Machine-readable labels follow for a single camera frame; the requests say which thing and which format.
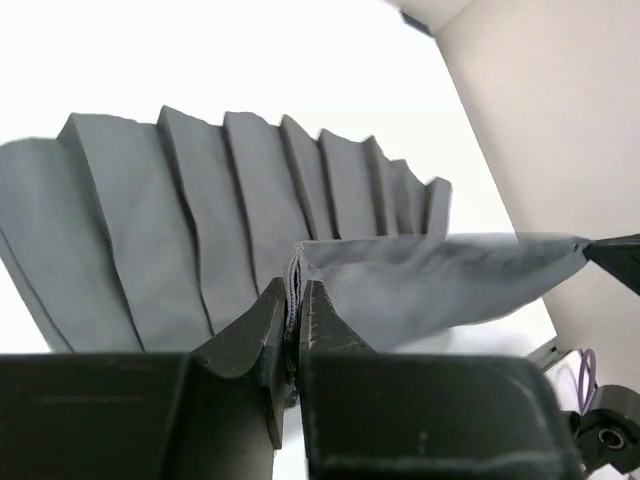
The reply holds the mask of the grey pleated skirt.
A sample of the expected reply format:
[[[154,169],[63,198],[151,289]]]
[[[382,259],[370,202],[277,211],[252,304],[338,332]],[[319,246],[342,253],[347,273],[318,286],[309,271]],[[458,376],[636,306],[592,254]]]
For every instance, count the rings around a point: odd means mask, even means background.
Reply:
[[[320,282],[378,351],[510,315],[586,264],[584,239],[452,235],[451,185],[330,131],[74,114],[1,148],[1,257],[54,352],[186,352],[281,277],[285,336]]]

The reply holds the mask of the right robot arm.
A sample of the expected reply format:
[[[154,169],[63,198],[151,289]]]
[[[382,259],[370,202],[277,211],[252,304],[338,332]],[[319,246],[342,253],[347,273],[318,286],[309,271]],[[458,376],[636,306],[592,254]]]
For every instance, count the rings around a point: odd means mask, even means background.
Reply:
[[[634,293],[639,292],[639,236],[603,239],[584,249],[595,263]],[[621,385],[596,382],[596,354],[580,352],[578,410],[566,412],[584,475],[609,465],[619,474],[639,468],[639,394]]]

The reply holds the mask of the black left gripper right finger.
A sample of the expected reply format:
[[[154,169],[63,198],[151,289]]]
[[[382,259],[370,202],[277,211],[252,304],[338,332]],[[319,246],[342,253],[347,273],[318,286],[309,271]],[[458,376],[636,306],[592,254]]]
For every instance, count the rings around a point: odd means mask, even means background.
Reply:
[[[298,388],[313,479],[579,479],[550,383],[519,357],[383,354],[304,294]]]

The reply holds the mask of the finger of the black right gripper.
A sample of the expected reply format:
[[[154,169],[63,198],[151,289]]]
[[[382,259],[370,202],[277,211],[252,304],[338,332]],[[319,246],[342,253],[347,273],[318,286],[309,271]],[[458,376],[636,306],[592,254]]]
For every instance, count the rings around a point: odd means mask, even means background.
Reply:
[[[585,248],[584,255],[635,294],[640,294],[640,236],[594,241]]]

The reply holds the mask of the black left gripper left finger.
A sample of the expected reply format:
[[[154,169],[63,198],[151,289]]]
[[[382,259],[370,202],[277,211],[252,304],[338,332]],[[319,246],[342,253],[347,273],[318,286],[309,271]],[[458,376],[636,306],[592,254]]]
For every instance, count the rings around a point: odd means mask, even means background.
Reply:
[[[190,353],[1,359],[5,479],[268,479],[282,445],[286,294]]]

